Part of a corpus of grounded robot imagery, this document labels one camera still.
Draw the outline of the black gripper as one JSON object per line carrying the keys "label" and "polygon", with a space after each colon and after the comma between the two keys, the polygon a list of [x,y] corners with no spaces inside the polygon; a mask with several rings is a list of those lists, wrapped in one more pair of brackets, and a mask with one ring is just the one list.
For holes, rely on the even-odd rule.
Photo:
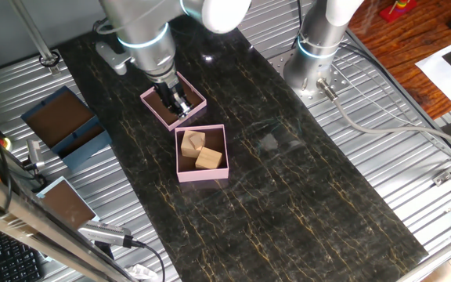
{"label": "black gripper", "polygon": [[178,116],[185,118],[189,115],[189,112],[193,109],[193,105],[186,98],[186,94],[182,92],[179,76],[175,72],[158,77],[154,82],[154,87],[157,90],[161,102],[169,112],[172,112],[171,97],[173,96]]}

